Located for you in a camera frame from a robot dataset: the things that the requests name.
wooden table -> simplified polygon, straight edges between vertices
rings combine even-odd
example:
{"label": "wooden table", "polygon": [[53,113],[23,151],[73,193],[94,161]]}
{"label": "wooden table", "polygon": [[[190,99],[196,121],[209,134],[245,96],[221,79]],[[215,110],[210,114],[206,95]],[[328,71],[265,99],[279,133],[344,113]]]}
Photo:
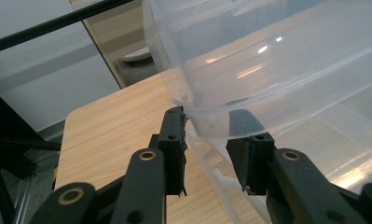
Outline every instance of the wooden table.
{"label": "wooden table", "polygon": [[[151,135],[159,133],[164,112],[173,106],[156,75],[72,112],[66,119],[56,188],[89,182],[99,189],[124,175],[131,154],[148,146]],[[167,197],[168,223],[231,223],[192,150],[186,158],[188,196]]]}

transparent plastic container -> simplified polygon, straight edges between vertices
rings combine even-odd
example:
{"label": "transparent plastic container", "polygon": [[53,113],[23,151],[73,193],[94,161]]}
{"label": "transparent plastic container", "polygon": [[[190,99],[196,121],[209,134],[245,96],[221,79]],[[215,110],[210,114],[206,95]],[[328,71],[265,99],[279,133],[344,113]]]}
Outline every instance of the transparent plastic container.
{"label": "transparent plastic container", "polygon": [[270,132],[341,187],[372,181],[372,0],[143,4],[147,45],[159,71],[176,71],[163,80],[235,222],[250,221],[244,204],[269,218],[264,199],[237,194],[230,138]]}

wooden tabletop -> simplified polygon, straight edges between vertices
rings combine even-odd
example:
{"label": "wooden tabletop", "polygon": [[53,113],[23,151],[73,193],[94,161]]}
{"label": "wooden tabletop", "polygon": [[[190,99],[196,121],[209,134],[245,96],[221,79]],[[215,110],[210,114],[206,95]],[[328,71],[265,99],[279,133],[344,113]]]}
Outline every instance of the wooden tabletop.
{"label": "wooden tabletop", "polygon": [[[159,133],[168,101],[156,75],[78,108],[66,119],[56,189],[88,182],[96,189],[125,174],[131,154]],[[231,223],[192,150],[186,151],[188,196],[168,196],[168,223]]]}

white wall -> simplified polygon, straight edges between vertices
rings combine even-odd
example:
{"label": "white wall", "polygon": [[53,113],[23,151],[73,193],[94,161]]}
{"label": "white wall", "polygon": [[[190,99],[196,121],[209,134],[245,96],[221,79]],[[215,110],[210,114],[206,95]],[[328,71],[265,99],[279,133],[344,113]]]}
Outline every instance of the white wall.
{"label": "white wall", "polygon": [[[71,11],[68,0],[0,0],[0,37]],[[80,22],[0,52],[0,96],[36,131],[117,90]]]}

clear plastic bin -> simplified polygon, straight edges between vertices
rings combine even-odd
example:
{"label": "clear plastic bin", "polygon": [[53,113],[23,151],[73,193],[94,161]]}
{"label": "clear plastic bin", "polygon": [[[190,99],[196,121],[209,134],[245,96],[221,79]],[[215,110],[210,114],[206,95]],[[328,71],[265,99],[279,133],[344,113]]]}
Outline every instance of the clear plastic bin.
{"label": "clear plastic bin", "polygon": [[158,70],[177,71],[163,79],[192,121],[188,141],[235,222],[248,220],[232,201],[230,138],[270,132],[341,187],[372,181],[372,0],[144,0],[144,16]]}

